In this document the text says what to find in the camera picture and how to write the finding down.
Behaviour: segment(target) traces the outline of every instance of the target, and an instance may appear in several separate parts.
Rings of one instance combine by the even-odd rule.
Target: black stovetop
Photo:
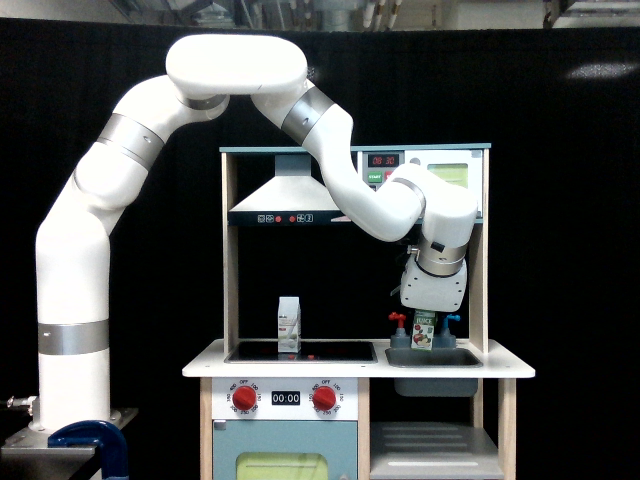
[[[240,343],[225,360],[227,363],[376,363],[371,342],[303,341],[300,353],[278,353],[278,342],[247,340]]]

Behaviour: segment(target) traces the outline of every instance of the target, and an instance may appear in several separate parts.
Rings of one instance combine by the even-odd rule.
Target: digital clock display
[[[300,392],[271,392],[271,405],[300,405]]]
[[[369,155],[369,168],[395,168],[400,165],[399,153]]]

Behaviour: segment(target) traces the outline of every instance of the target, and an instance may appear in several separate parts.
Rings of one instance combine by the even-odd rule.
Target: white robotic arm
[[[169,136],[182,125],[218,117],[231,94],[251,95],[260,112],[318,160],[335,203],[372,236],[400,239],[424,214],[418,261],[409,262],[417,270],[405,277],[421,275],[437,286],[436,276],[455,278],[462,271],[475,199],[415,165],[398,168],[378,192],[369,189],[351,163],[351,117],[306,79],[298,47],[274,37],[197,35],[170,49],[166,67],[166,76],[135,86],[118,103],[38,231],[45,430],[110,417],[108,236]],[[421,308],[446,310],[419,297]]]

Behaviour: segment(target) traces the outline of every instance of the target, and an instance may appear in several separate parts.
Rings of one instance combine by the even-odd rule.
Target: small carton
[[[433,333],[437,319],[436,312],[416,309],[411,329],[411,348],[417,350],[433,348]]]
[[[300,352],[300,297],[280,297],[278,353]]]

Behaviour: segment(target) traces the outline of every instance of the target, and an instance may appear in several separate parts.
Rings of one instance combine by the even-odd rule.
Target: red button
[[[240,387],[235,392],[233,392],[233,405],[238,410],[251,410],[253,406],[256,404],[257,395],[256,392],[251,387]]]
[[[320,387],[313,392],[311,401],[313,402],[313,406],[318,410],[328,412],[336,404],[336,394],[330,387]]]

